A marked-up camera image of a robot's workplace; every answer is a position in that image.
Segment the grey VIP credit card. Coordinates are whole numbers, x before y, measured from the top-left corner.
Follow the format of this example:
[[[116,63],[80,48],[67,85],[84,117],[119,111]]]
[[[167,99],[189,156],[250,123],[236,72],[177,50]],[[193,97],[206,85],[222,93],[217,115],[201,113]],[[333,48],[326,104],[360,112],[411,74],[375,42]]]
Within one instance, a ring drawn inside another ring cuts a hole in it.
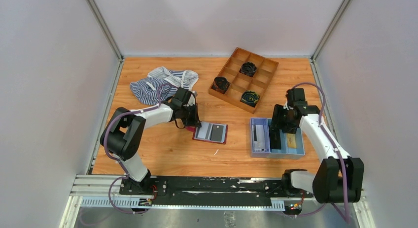
[[[201,122],[201,127],[197,128],[195,138],[201,140],[209,140],[212,131],[212,123]]]

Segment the red leather card holder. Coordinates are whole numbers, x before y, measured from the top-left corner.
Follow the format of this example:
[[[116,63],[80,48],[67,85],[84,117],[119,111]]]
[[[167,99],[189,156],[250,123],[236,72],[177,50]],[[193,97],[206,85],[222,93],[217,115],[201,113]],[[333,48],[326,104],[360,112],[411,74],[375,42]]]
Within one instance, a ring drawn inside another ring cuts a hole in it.
[[[201,122],[200,127],[187,127],[187,129],[193,132],[193,140],[226,144],[227,140],[227,124]]]

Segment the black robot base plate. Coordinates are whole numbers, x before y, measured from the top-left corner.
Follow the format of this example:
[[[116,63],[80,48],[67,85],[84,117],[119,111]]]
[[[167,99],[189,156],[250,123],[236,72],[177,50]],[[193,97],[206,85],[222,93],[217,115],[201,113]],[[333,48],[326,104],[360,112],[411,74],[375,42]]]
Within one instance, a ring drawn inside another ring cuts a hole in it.
[[[279,178],[152,176],[146,186],[123,179],[121,195],[150,198],[153,205],[238,208],[276,208],[312,198],[309,192],[286,190]]]

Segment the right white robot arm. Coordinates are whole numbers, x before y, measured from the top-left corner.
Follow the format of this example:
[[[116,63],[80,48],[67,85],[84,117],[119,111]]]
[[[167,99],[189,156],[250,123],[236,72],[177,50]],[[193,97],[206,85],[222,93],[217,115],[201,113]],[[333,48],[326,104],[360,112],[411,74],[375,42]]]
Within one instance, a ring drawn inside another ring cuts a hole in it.
[[[316,174],[288,169],[282,175],[288,191],[312,193],[319,203],[356,203],[361,197],[364,163],[337,142],[323,119],[323,108],[309,105],[302,88],[286,92],[286,105],[275,105],[269,125],[270,147],[281,145],[281,134],[304,133],[321,164]]]

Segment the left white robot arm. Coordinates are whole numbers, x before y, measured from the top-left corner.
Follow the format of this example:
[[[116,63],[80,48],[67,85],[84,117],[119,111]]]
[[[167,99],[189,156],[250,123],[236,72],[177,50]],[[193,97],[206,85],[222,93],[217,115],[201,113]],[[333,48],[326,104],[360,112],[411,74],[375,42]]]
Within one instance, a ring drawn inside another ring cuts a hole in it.
[[[168,100],[139,110],[117,108],[100,137],[100,144],[106,155],[121,165],[128,179],[144,183],[149,179],[150,171],[138,154],[143,132],[158,124],[178,120],[185,128],[201,126],[194,91],[178,88]]]

